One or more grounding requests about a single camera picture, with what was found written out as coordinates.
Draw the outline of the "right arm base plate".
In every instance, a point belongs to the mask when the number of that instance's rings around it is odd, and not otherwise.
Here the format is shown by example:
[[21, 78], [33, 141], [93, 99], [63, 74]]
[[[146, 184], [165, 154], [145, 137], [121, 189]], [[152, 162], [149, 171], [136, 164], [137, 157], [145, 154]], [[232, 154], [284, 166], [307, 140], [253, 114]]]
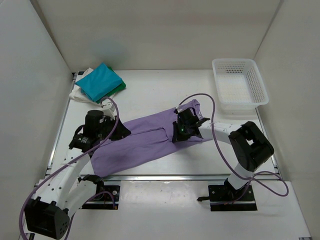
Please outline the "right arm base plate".
[[257, 211], [254, 191], [251, 185], [232, 191], [227, 184], [208, 185], [208, 196], [200, 196], [198, 202], [209, 201], [211, 212]]

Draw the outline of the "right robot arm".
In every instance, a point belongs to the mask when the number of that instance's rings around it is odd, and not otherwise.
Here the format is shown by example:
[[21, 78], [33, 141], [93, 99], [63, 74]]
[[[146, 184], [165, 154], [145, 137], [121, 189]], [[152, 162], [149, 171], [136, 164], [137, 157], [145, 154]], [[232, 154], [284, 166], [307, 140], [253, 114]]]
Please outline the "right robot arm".
[[273, 154], [274, 148], [257, 127], [248, 121], [242, 125], [213, 123], [207, 117], [199, 117], [193, 107], [175, 109], [177, 120], [173, 122], [172, 142], [184, 142], [192, 137], [216, 140], [232, 146], [238, 164], [224, 181], [224, 195], [236, 200], [255, 171]]

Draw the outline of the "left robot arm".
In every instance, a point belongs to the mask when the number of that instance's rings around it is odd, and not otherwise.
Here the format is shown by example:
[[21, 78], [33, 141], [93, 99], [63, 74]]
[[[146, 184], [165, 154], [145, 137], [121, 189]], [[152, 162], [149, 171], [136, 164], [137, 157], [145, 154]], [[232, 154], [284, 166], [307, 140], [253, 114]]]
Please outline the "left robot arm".
[[82, 177], [81, 171], [104, 141], [122, 140], [130, 134], [118, 115], [88, 111], [85, 123], [74, 132], [60, 168], [40, 182], [25, 201], [21, 216], [27, 229], [55, 240], [66, 237], [76, 211], [105, 193], [102, 177]]

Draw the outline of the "purple t shirt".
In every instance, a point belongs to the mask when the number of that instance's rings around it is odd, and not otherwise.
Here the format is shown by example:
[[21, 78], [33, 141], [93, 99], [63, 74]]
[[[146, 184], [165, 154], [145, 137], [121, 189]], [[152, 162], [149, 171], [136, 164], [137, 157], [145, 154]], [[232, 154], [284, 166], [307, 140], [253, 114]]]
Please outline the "purple t shirt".
[[131, 131], [129, 136], [107, 140], [93, 153], [90, 162], [94, 174], [106, 177], [208, 141], [193, 136], [173, 143], [173, 122], [177, 120], [174, 111], [173, 107], [125, 122], [124, 126]]

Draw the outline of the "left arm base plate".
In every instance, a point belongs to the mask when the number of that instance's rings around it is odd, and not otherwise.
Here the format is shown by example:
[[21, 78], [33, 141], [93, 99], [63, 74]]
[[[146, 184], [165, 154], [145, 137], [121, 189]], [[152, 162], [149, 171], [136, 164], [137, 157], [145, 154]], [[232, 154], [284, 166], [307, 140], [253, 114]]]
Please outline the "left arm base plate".
[[95, 195], [82, 205], [85, 210], [118, 210], [121, 193], [119, 184], [105, 183], [102, 177], [86, 175], [83, 181], [92, 182], [96, 186]]

